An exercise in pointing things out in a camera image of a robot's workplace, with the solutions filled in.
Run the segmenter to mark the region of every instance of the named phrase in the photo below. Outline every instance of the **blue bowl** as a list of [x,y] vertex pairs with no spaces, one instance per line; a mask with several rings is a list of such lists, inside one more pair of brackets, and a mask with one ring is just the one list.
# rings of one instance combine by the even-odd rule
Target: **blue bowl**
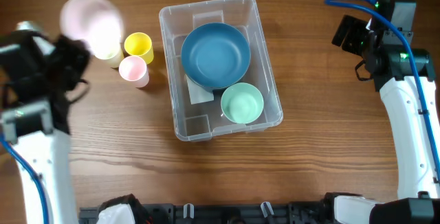
[[198,85],[222,89],[245,75],[250,64],[250,48],[235,27],[208,23],[186,37],[181,63],[186,75]]

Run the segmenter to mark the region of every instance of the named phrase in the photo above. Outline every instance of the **wooden table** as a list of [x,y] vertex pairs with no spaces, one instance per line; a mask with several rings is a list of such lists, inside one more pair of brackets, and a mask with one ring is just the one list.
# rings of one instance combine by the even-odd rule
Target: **wooden table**
[[[33,20],[55,38],[67,0],[0,0],[0,34]],[[372,82],[358,82],[360,61],[331,44],[344,14],[323,0],[256,0],[283,122],[262,133],[223,135],[210,142],[179,141],[158,14],[168,5],[205,0],[110,0],[126,34],[153,39],[153,74],[145,90],[124,82],[93,59],[85,78],[92,89],[70,113],[70,166],[78,207],[133,193],[143,203],[286,203],[318,200],[333,191],[380,201],[397,197],[391,127]],[[417,0],[413,47],[440,62],[440,0]],[[0,223],[24,223],[14,162],[0,159]]]

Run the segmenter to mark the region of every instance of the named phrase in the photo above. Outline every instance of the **green bowl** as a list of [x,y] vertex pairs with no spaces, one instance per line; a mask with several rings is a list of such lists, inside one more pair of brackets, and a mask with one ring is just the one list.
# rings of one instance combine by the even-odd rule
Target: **green bowl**
[[237,83],[228,87],[221,96],[221,110],[234,123],[249,124],[263,112],[264,100],[261,92],[248,83]]

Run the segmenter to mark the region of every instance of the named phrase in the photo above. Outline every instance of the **blue cable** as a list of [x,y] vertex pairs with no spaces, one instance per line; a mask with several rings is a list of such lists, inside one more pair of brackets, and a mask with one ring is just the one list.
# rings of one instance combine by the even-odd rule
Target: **blue cable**
[[6,151],[8,153],[10,153],[11,156],[14,159],[16,159],[21,164],[21,166],[23,166],[27,170],[27,172],[31,176],[32,180],[35,183],[36,189],[38,190],[38,194],[40,195],[41,208],[43,209],[43,221],[44,221],[43,223],[50,224],[49,223],[49,210],[47,208],[47,200],[46,200],[46,196],[44,193],[43,184],[41,183],[39,176],[36,174],[34,169],[32,169],[32,167],[29,165],[29,163],[27,163],[26,160],[24,160],[24,158],[22,158],[22,156],[20,156],[15,151],[15,149],[13,149],[11,147],[11,145],[9,145],[9,143],[7,141],[5,141],[5,137],[3,136],[3,134],[0,135],[0,142],[1,142],[1,145],[3,145],[3,147],[6,149]]
[[[356,5],[356,4],[352,4],[352,3],[343,3],[343,2],[337,2],[337,1],[353,1],[353,0],[325,0],[324,2],[327,5],[333,5],[333,6],[342,7],[342,8],[353,8],[353,9],[361,10],[363,12],[371,14],[376,19],[378,19],[380,22],[382,22],[385,26],[390,28],[390,30],[394,32],[394,34],[399,38],[399,40],[404,45],[405,50],[407,51],[407,53],[409,55],[411,71],[412,71],[412,74],[414,75],[415,84],[417,86],[417,92],[419,93],[421,110],[423,112],[423,118],[425,120],[426,132],[428,133],[428,139],[429,139],[429,143],[430,143],[430,147],[431,147],[432,156],[434,159],[435,171],[437,173],[437,180],[440,180],[439,154],[437,152],[437,145],[435,144],[434,133],[432,132],[432,126],[431,126],[431,121],[429,118],[428,107],[426,106],[426,99],[425,99],[424,91],[423,91],[423,89],[421,87],[421,83],[420,83],[419,72],[417,71],[417,68],[415,66],[414,55],[413,55],[413,51],[411,50],[410,44],[408,43],[406,38],[402,35],[402,33],[390,21],[388,21],[385,17],[383,17],[382,15],[377,13],[376,11],[371,10],[367,7],[364,7],[362,5]],[[377,0],[356,0],[356,1],[367,1],[370,4],[374,5]]]

